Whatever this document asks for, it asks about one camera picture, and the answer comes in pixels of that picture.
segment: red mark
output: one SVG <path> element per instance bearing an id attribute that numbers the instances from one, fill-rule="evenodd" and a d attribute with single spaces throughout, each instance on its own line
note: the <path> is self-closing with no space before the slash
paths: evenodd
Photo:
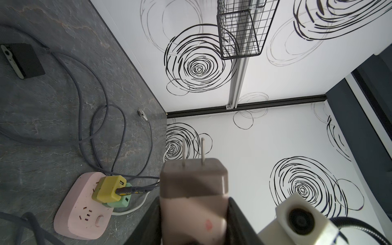
<path id="1" fill-rule="evenodd" d="M 212 229 L 212 222 L 210 220 L 205 221 L 205 227 L 209 231 Z"/>

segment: cable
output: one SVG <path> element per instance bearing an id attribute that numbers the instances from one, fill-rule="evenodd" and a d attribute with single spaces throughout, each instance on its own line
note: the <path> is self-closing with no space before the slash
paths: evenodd
<path id="1" fill-rule="evenodd" d="M 45 245 L 44 233 L 42 232 L 41 226 L 38 223 L 37 218 L 35 218 L 35 216 L 31 212 L 26 212 L 22 215 L 22 219 L 27 219 L 27 221 L 30 223 L 31 228 L 34 232 L 35 242 L 38 245 Z M 24 227 L 19 226 L 15 239 L 16 245 L 20 245 L 22 243 L 23 230 Z"/>
<path id="2" fill-rule="evenodd" d="M 115 193 L 120 196 L 127 196 L 131 194 L 144 194 L 159 188 L 159 184 L 155 183 L 147 186 L 129 186 L 129 187 L 121 187 L 115 190 Z"/>
<path id="3" fill-rule="evenodd" d="M 18 216 L 15 216 L 15 215 L 0 212 L 0 219 L 10 221 L 10 222 L 15 223 L 15 224 L 18 225 L 18 226 L 23 226 L 23 227 L 26 227 L 26 228 L 28 228 L 28 229 L 30 229 L 30 230 L 33 230 L 33 226 L 32 226 L 32 224 L 30 223 L 30 221 L 24 220 L 24 219 L 22 219 L 22 218 L 20 218 L 20 217 L 18 217 Z M 42 229 L 41 227 L 39 227 L 39 229 L 40 229 L 41 232 L 43 233 L 44 238 L 45 238 L 46 240 L 48 240 L 50 243 L 52 243 L 53 245 L 65 245 L 62 241 L 60 241 L 59 239 L 57 239 L 54 235 L 52 235 L 52 234 L 50 234 L 49 232 L 45 231 L 45 230 Z"/>
<path id="4" fill-rule="evenodd" d="M 170 150 L 170 146 L 171 146 L 171 143 L 169 144 L 169 147 L 165 151 L 165 154 L 163 154 L 163 163 L 165 163 L 165 157 L 166 157 L 167 152 Z"/>
<path id="5" fill-rule="evenodd" d="M 28 145 L 35 145 L 35 146 L 70 146 L 70 145 L 79 144 L 79 148 L 80 148 L 80 151 L 81 151 L 81 153 L 82 153 L 82 156 L 83 156 L 84 160 L 87 162 L 87 164 L 88 164 L 90 167 L 94 168 L 94 169 L 97 170 L 97 171 L 100 171 L 100 172 L 102 172 L 102 173 L 105 173 L 105 174 L 121 175 L 121 174 L 118 174 L 118 173 L 116 173 L 116 172 L 113 172 L 113 168 L 114 168 L 114 165 L 115 165 L 116 162 L 117 162 L 117 159 L 118 159 L 118 157 L 119 157 L 119 154 L 120 154 L 120 151 L 121 151 L 121 148 L 122 148 L 122 145 L 123 145 L 123 140 L 124 140 L 125 131 L 126 131 L 126 118 L 125 118 L 125 114 L 124 114 L 123 110 L 122 110 L 120 107 L 118 107 L 118 106 L 116 106 L 116 105 L 114 105 L 114 104 L 109 104 L 109 99 L 108 99 L 108 96 L 107 96 L 106 89 L 105 89 L 105 87 L 104 87 L 102 81 L 101 81 L 101 80 L 99 79 L 99 77 L 97 76 L 97 74 L 96 74 L 87 64 L 85 64 L 83 61 L 81 61 L 79 58 L 73 56 L 72 54 L 66 53 L 66 52 L 64 52 L 64 51 L 52 51 L 52 50 L 50 50 L 49 47 L 48 47 L 47 45 L 45 45 L 40 39 L 38 39 L 37 37 L 35 37 L 34 35 L 32 35 L 32 34 L 26 32 L 26 31 L 23 31 L 23 30 L 21 30 L 21 29 L 19 29 L 19 28 L 17 28 L 17 27 L 13 27 L 13 26 L 9 26 L 9 25 L 4 25 L 4 24 L 0 24 L 0 26 L 6 27 L 6 28 L 10 28 L 10 29 L 13 29 L 13 30 L 16 30 L 17 32 L 22 33 L 22 34 L 24 34 L 24 35 L 26 35 L 26 36 L 32 38 L 34 41 L 36 41 L 38 44 L 41 45 L 42 49 L 44 49 L 48 54 L 50 53 L 50 54 L 53 56 L 53 58 L 54 58 L 63 68 L 64 68 L 64 70 L 65 70 L 65 71 L 68 73 L 68 75 L 71 77 L 71 80 L 72 80 L 73 83 L 75 84 L 75 87 L 76 87 L 76 90 L 77 90 L 77 94 L 78 94 L 78 98 L 79 98 L 78 141 L 70 141 L 70 142 L 62 142 L 62 143 L 61 143 L 61 142 L 45 141 L 45 140 L 42 140 L 42 139 L 28 138 L 28 137 L 23 137 L 23 136 L 14 134 L 14 133 L 12 133 L 12 132 L 9 132 L 9 131 L 3 129 L 2 127 L 0 127 L 0 134 L 6 136 L 7 138 L 9 138 L 9 139 L 11 139 L 11 140 L 17 141 L 17 142 L 19 142 L 19 143 L 28 144 Z M 68 67 L 64 64 L 64 62 L 60 59 L 59 55 L 64 55 L 64 56 L 66 56 L 66 57 L 68 57 L 68 58 L 71 58 L 71 59 L 77 61 L 78 63 L 82 64 L 82 65 L 83 65 L 83 66 L 84 66 L 84 67 L 85 67 L 85 68 L 86 68 L 86 69 L 87 69 L 87 70 L 88 70 L 88 71 L 98 80 L 98 82 L 99 82 L 99 84 L 100 84 L 100 86 L 101 86 L 101 88 L 102 88 L 102 90 L 103 90 L 104 96 L 105 96 L 106 105 L 104 105 L 104 106 L 102 106 L 101 108 L 99 108 L 99 109 L 96 111 L 96 113 L 94 114 L 93 119 L 92 119 L 92 122 L 91 122 L 92 125 L 90 126 L 90 129 L 91 129 L 91 130 L 90 130 L 90 136 L 87 137 L 87 138 L 84 138 L 84 139 L 82 138 L 83 95 L 82 95 L 80 86 L 79 86 L 79 84 L 77 83 L 75 77 L 73 76 L 73 74 L 71 73 L 71 71 L 69 70 L 69 68 L 68 68 Z M 118 149 L 118 151 L 117 151 L 116 158 L 115 158 L 115 160 L 114 160 L 114 162 L 113 162 L 113 165 L 112 165 L 112 169 L 111 169 L 111 171 L 107 171 L 107 170 L 105 170 L 105 169 L 102 168 L 102 163 L 101 163 L 101 161 L 100 161 L 99 158 L 98 158 L 97 151 L 96 151 L 96 147 L 95 147 L 95 142 L 94 142 L 93 138 L 94 138 L 95 136 L 97 136 L 98 133 L 100 133 L 100 132 L 102 131 L 103 126 L 106 124 L 107 118 L 108 118 L 108 115 L 109 115 L 109 107 L 111 107 L 111 106 L 116 107 L 116 108 L 119 109 L 119 110 L 121 111 L 121 113 L 123 114 L 123 118 L 124 118 L 124 131 L 123 131 L 123 136 L 122 136 L 122 140 L 121 140 L 119 149 Z M 96 116 L 97 112 L 99 112 L 99 111 L 102 110 L 103 108 L 106 108 L 106 112 L 105 112 L 105 116 L 104 116 L 104 118 L 103 118 L 103 122 L 102 122 L 101 126 L 98 128 L 98 130 L 97 130 L 96 132 L 93 132 L 93 131 L 94 131 L 94 130 L 93 130 L 93 123 L 95 122 L 95 116 Z M 150 123 L 149 123 L 149 127 L 150 127 L 150 134 L 151 134 L 151 149 L 150 149 L 150 153 L 149 153 L 147 162 L 146 162 L 144 168 L 142 169 L 142 171 L 146 168 L 146 166 L 147 166 L 147 164 L 148 164 L 148 161 L 149 161 L 149 158 L 150 158 L 150 155 L 151 155 L 151 151 L 152 151 L 152 131 L 151 131 L 151 125 L 150 125 Z M 85 153 L 83 143 L 88 142 L 89 140 L 91 140 L 91 146 L 92 146 L 92 148 L 93 148 L 93 155 L 94 155 L 95 160 L 97 161 L 97 165 L 98 165 L 98 166 L 96 166 L 94 163 L 92 163 L 92 162 L 88 159 L 88 157 L 87 157 L 87 155 L 86 155 L 86 153 Z M 135 175 L 126 175 L 126 174 L 122 174 L 122 176 L 128 177 L 128 178 L 132 178 L 132 179 L 133 179 L 133 178 L 151 178 L 151 179 L 159 179 L 159 177 L 139 176 L 139 175 L 141 174 L 142 171 L 140 171 L 140 173 L 138 173 L 136 176 L 135 176 Z"/>
<path id="6" fill-rule="evenodd" d="M 342 232 L 339 231 L 338 236 L 340 236 L 348 244 L 348 239 Z"/>
<path id="7" fill-rule="evenodd" d="M 391 243 L 374 227 L 371 225 L 350 217 L 334 217 L 329 219 L 338 229 L 341 228 L 355 228 L 366 232 L 373 237 L 381 245 L 391 245 Z"/>
<path id="8" fill-rule="evenodd" d="M 150 121 L 147 121 L 147 123 L 148 123 L 148 126 L 149 126 L 149 128 L 150 128 L 150 138 L 151 138 L 150 153 L 148 154 L 146 164 L 144 165 L 143 169 L 142 169 L 137 175 L 141 174 L 141 173 L 145 170 L 145 168 L 147 167 L 147 164 L 148 164 L 148 161 L 150 160 L 150 156 L 151 156 L 151 152 L 152 152 L 152 129 L 151 129 Z"/>
<path id="9" fill-rule="evenodd" d="M 139 204 L 137 207 L 135 207 L 135 208 L 133 208 L 133 209 L 130 209 L 130 210 L 128 210 L 128 211 L 124 211 L 124 212 L 113 212 L 112 215 L 113 215 L 113 216 L 125 215 L 125 214 L 129 214 L 129 213 L 132 213 L 133 211 L 138 210 L 141 206 L 143 206 L 144 202 L 145 202 L 146 199 L 147 199 L 148 194 L 150 194 L 150 192 L 147 192 L 147 193 L 146 193 L 146 195 L 144 196 L 144 199 L 143 199 L 142 203 Z"/>

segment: wire shelf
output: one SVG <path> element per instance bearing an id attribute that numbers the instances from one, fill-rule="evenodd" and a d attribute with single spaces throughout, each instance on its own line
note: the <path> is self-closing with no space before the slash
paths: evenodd
<path id="1" fill-rule="evenodd" d="M 260 55 L 279 0 L 218 0 L 223 60 Z"/>

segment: gray marble surface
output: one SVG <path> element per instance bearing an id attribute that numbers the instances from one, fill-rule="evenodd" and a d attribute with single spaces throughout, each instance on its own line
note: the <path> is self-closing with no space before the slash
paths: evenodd
<path id="1" fill-rule="evenodd" d="M 120 106 L 128 120 L 125 143 L 115 168 L 117 172 L 136 174 L 147 159 L 149 127 L 137 114 L 137 109 L 142 108 L 151 121 L 154 145 L 144 175 L 159 174 L 163 164 L 166 115 L 88 1 L 2 0 L 0 22 L 33 33 L 52 49 L 74 54 L 98 74 L 110 102 Z M 3 27 L 0 27 L 0 43 L 29 43 L 37 47 L 30 38 Z M 76 140 L 78 97 L 75 86 L 50 55 L 41 55 L 39 59 L 46 75 L 21 80 L 0 54 L 0 126 L 22 136 L 56 142 Z M 103 92 L 81 65 L 67 58 L 64 61 L 80 82 L 85 111 L 83 136 L 87 137 L 93 112 L 105 104 Z M 122 130 L 121 113 L 113 108 L 108 123 L 96 138 L 106 169 L 110 169 L 115 158 Z M 53 218 L 68 190 L 80 174 L 91 171 L 77 145 L 39 147 L 0 135 L 0 211 L 18 216 L 31 211 L 45 230 L 65 244 L 123 244 L 158 191 L 153 191 L 138 211 L 112 216 L 105 233 L 97 240 L 74 240 L 56 234 L 53 229 Z M 131 183 L 144 185 L 153 180 Z M 142 199 L 143 196 L 132 195 L 130 207 L 137 206 Z M 13 244 L 15 230 L 13 223 L 0 220 L 0 243 Z M 31 231 L 25 232 L 23 244 L 35 244 Z"/>

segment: pink power strip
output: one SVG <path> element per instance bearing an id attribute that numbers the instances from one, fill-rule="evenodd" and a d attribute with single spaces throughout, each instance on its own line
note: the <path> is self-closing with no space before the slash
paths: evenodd
<path id="1" fill-rule="evenodd" d="M 104 233 L 113 208 L 105 207 L 91 198 L 102 177 L 105 175 L 101 172 L 89 172 L 76 180 L 54 217 L 53 226 L 58 234 L 91 240 Z"/>

